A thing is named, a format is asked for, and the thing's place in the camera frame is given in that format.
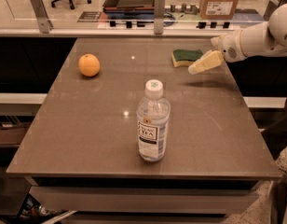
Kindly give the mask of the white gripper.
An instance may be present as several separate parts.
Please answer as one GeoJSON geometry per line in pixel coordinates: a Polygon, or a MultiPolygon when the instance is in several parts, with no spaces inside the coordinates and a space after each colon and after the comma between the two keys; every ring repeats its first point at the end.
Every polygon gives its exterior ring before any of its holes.
{"type": "Polygon", "coordinates": [[[212,45],[219,50],[209,50],[203,54],[198,60],[188,67],[191,75],[196,75],[204,71],[220,66],[225,60],[228,63],[243,61],[246,56],[243,54],[240,45],[241,30],[236,30],[227,35],[216,36],[211,39],[212,45]]]}

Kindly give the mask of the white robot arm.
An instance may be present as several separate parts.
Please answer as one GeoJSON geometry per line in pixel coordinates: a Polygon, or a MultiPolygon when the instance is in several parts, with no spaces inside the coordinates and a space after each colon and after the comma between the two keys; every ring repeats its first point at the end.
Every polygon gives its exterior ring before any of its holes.
{"type": "Polygon", "coordinates": [[[188,67],[191,75],[254,56],[287,56],[287,4],[278,7],[268,21],[211,39],[216,51],[209,50],[188,67]]]}

